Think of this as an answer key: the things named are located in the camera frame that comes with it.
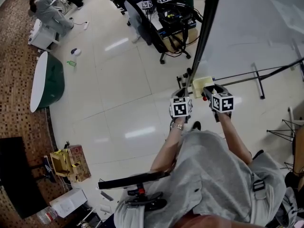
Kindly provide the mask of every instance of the hand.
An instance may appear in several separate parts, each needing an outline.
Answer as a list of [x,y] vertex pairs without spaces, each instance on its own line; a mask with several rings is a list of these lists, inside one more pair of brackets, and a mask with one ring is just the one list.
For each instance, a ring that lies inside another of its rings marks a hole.
[[219,121],[221,122],[221,121],[231,121],[231,119],[230,119],[230,117],[229,117],[229,115],[227,114],[227,113],[220,113],[220,112],[217,112],[217,114],[218,114],[218,119],[219,119]]
[[175,123],[177,124],[185,124],[186,118],[185,117],[178,117],[175,119]]

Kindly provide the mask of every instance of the green round table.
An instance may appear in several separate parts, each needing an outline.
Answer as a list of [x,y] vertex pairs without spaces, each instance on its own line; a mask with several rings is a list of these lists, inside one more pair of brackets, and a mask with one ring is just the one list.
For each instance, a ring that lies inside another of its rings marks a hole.
[[30,111],[44,108],[58,101],[65,89],[62,63],[48,52],[40,56],[34,74]]

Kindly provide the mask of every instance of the black screen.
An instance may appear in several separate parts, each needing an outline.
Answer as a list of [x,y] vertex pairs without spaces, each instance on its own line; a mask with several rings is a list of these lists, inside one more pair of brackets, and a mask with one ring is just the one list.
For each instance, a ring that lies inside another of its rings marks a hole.
[[47,206],[32,175],[21,137],[0,139],[0,179],[21,218]]

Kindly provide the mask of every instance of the plastic bottle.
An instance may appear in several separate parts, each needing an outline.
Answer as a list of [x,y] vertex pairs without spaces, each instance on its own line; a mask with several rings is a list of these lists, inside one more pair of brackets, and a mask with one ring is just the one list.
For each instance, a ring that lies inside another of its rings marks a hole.
[[46,207],[45,209],[37,213],[37,217],[40,222],[44,225],[50,224],[57,217],[57,213],[51,207]]
[[73,62],[73,61],[67,61],[67,63],[68,63],[69,65],[73,66],[73,67],[75,67],[75,66],[76,66],[76,62]]

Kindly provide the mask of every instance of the shoe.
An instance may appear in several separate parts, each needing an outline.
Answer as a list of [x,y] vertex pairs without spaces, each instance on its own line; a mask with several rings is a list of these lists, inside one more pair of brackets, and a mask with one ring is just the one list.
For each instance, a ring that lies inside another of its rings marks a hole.
[[197,130],[201,130],[201,125],[199,121],[196,121],[193,126],[192,126],[192,130],[197,129]]
[[136,37],[132,40],[132,43],[136,43],[140,38],[140,35],[136,35]]
[[81,10],[83,8],[84,4],[81,7],[78,7],[78,10]]

